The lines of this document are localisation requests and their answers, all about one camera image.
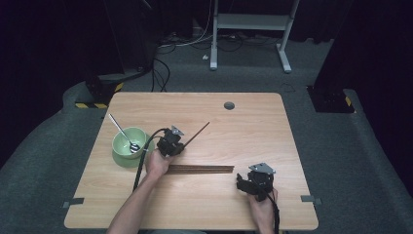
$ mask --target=metal bracket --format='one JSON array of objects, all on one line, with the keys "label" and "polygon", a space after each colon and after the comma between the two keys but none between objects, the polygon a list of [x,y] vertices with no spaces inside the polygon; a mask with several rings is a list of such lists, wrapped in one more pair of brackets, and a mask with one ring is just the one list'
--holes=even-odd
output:
[{"label": "metal bracket", "polygon": [[315,198],[311,195],[301,195],[301,202],[312,202],[315,206],[322,205],[321,198]]},{"label": "metal bracket", "polygon": [[64,209],[68,209],[72,205],[83,204],[84,201],[85,201],[85,198],[72,198],[68,201],[63,201],[63,203],[61,204],[61,207]]},{"label": "metal bracket", "polygon": [[275,174],[276,173],[276,170],[272,169],[266,163],[255,164],[255,165],[249,166],[249,168],[251,170],[255,171],[255,172],[258,172],[258,173],[265,173],[265,174]]},{"label": "metal bracket", "polygon": [[178,130],[178,128],[176,128],[174,125],[172,125],[171,130],[174,135],[184,136],[184,134],[180,130]]}]

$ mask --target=black and yellow striped tape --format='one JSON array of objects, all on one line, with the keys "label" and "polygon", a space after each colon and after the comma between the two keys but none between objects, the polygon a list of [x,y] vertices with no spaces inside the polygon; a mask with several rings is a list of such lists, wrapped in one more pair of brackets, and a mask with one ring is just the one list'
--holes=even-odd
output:
[{"label": "black and yellow striped tape", "polygon": [[[114,91],[113,94],[118,93],[122,90],[124,87],[124,83],[118,84]],[[102,103],[102,102],[76,102],[75,103],[76,107],[82,108],[82,109],[88,109],[88,108],[98,108],[98,109],[105,109],[108,107],[108,103]]]},{"label": "black and yellow striped tape", "polygon": [[348,106],[352,106],[352,101],[349,99],[349,97],[346,97],[346,104]]}]

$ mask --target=wooden table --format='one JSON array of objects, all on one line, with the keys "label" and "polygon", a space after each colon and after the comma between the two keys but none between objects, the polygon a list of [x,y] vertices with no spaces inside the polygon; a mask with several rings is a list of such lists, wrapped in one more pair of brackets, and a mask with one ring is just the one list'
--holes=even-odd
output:
[{"label": "wooden table", "polygon": [[[235,108],[224,108],[227,101]],[[314,205],[301,201],[301,195],[310,193],[280,95],[118,93],[107,113],[124,128],[139,127],[148,135],[175,125],[185,134],[183,143],[210,122],[173,163],[235,166],[232,174],[165,175],[152,194],[142,229],[255,229],[236,175],[247,178],[248,166],[262,162],[277,172],[280,229],[318,227]],[[106,116],[74,196],[85,198],[84,203],[70,206],[66,227],[107,228],[130,196],[137,168],[113,161],[116,134]]]}]

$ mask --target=bowl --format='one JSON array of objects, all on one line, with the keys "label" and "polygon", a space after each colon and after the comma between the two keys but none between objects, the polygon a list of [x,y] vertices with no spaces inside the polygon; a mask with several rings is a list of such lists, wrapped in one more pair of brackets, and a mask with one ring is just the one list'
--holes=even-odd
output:
[{"label": "bowl", "polygon": [[[131,153],[130,142],[122,135],[121,132],[117,133],[112,140],[112,157],[116,164],[124,168],[135,168],[139,165],[140,156],[143,152],[143,146],[146,140],[149,139],[143,130],[136,127],[130,127],[124,129],[126,136],[131,140],[131,142],[139,145],[139,150],[137,152]],[[155,148],[153,140],[149,143],[148,151],[146,155],[151,153]]]}]

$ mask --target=gray carpet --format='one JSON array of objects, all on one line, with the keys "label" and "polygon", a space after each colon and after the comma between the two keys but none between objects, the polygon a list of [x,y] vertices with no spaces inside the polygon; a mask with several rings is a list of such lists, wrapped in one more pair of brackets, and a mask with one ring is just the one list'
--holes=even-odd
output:
[{"label": "gray carpet", "polygon": [[[178,47],[157,58],[170,69],[168,92],[282,95],[310,191],[322,200],[316,206],[319,228],[309,233],[413,233],[412,199],[375,138],[357,94],[345,91],[355,114],[316,113],[312,106],[306,86],[314,84],[330,45],[289,42],[290,74],[283,73],[274,44],[219,51],[216,71],[203,60],[209,50]],[[232,50],[237,44],[219,46]],[[156,61],[155,68],[159,78],[167,78],[161,63]],[[122,92],[149,92],[151,86],[148,73],[125,82]],[[67,210],[61,204],[75,193],[106,113],[74,106],[83,89],[83,83],[69,89],[63,109],[36,128],[0,171],[0,233],[105,232],[63,225]]]}]

